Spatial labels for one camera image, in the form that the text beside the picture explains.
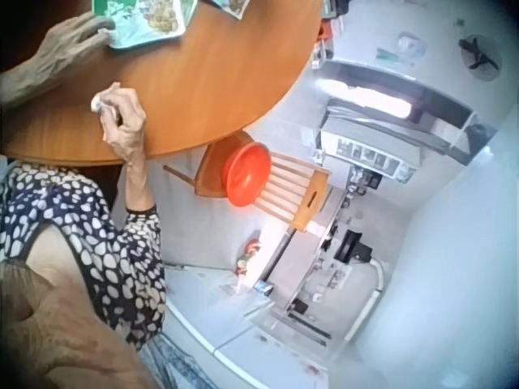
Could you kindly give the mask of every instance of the white tissue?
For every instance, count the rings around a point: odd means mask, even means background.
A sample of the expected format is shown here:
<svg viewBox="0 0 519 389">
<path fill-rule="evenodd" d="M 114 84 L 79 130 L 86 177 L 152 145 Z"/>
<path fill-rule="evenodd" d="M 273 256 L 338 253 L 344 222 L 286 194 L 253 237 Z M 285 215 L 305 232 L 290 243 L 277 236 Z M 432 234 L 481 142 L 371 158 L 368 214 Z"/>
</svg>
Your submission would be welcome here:
<svg viewBox="0 0 519 389">
<path fill-rule="evenodd" d="M 111 105 L 107 105 L 105 103 L 103 103 L 101 101 L 101 98 L 103 97 L 103 95 L 105 95 L 106 93 L 110 93 L 112 92 L 114 89 L 118 89 L 121 87 L 121 84 L 120 83 L 113 83 L 110 88 L 108 89 L 105 89 L 104 91 L 101 91 L 99 93 L 97 93 L 92 101 L 90 102 L 90 109 L 92 110 L 92 112 L 94 113 L 100 113 L 101 112 L 101 108 L 107 108 L 113 115 L 114 119 L 117 121 L 118 120 L 118 112 L 117 110 L 115 109 L 115 107 L 112 107 Z M 106 133 L 103 134 L 103 140 L 106 142 Z"/>
</svg>

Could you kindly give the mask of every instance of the chair leg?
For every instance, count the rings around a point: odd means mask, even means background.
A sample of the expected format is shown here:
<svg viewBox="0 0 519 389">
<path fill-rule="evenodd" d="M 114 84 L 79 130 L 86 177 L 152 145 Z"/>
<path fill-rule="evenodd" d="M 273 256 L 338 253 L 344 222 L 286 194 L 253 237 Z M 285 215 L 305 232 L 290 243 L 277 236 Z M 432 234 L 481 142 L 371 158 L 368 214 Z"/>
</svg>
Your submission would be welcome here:
<svg viewBox="0 0 519 389">
<path fill-rule="evenodd" d="M 195 180 L 193 180 L 192 178 L 188 177 L 186 174 L 184 173 L 180 173 L 179 171 L 173 169 L 173 168 L 170 168 L 169 166 L 167 165 L 164 165 L 163 166 L 163 169 L 168 172 L 168 173 L 171 173 L 173 174 L 174 176 L 180 178 L 182 181 L 186 182 L 187 184 L 191 185 L 191 186 L 195 186 Z"/>
</svg>

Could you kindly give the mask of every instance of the person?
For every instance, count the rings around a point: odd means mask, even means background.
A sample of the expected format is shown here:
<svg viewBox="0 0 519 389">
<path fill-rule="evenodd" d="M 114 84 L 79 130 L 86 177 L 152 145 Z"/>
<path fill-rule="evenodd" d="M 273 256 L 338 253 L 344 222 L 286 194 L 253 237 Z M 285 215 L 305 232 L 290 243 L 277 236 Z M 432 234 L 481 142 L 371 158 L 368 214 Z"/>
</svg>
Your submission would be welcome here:
<svg viewBox="0 0 519 389">
<path fill-rule="evenodd" d="M 53 88 L 109 42 L 90 13 L 52 28 L 37 54 L 1 75 L 9 109 Z M 29 387 L 157 387 L 136 351 L 161 331 L 161 230 L 147 184 L 146 114 L 134 90 L 102 98 L 107 142 L 127 163 L 122 230 L 92 180 L 14 163 L 0 181 L 2 350 Z"/>
</svg>

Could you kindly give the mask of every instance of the wooden chair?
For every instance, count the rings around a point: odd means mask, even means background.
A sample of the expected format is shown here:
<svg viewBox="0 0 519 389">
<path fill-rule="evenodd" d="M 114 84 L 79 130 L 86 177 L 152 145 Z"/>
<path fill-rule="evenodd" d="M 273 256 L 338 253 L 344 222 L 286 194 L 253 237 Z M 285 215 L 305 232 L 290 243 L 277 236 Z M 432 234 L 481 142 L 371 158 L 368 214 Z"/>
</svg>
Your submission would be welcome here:
<svg viewBox="0 0 519 389">
<path fill-rule="evenodd" d="M 330 172 L 291 156 L 270 155 L 272 172 L 255 205 L 304 232 L 324 204 Z"/>
<path fill-rule="evenodd" d="M 193 186 L 199 196 L 224 198 L 226 192 L 221 185 L 221 170 L 229 156 L 249 142 L 253 142 L 253 139 L 241 131 L 209 145 L 195 179 L 166 165 L 164 170 Z M 272 172 L 255 205 L 290 227 L 304 232 L 324 204 L 330 172 L 291 156 L 276 152 L 270 154 Z"/>
<path fill-rule="evenodd" d="M 169 166 L 164 166 L 164 170 L 193 186 L 195 194 L 198 196 L 223 199 L 227 197 L 227 193 L 221 185 L 221 170 L 235 150 L 250 142 L 254 142 L 252 137 L 247 132 L 239 131 L 208 145 L 196 172 L 195 179 Z"/>
</svg>

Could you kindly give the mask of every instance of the sleeve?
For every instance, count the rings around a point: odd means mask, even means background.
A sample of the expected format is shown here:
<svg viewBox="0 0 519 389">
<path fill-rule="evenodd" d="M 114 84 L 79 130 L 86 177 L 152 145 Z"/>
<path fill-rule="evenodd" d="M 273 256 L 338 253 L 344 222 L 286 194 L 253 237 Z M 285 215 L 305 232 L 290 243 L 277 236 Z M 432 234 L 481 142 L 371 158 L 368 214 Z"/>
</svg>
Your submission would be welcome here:
<svg viewBox="0 0 519 389">
<path fill-rule="evenodd" d="M 128 210 L 121 231 L 122 295 L 130 306 L 127 342 L 140 349 L 162 329 L 165 313 L 165 275 L 161 259 L 161 226 L 157 207 L 144 212 Z"/>
</svg>

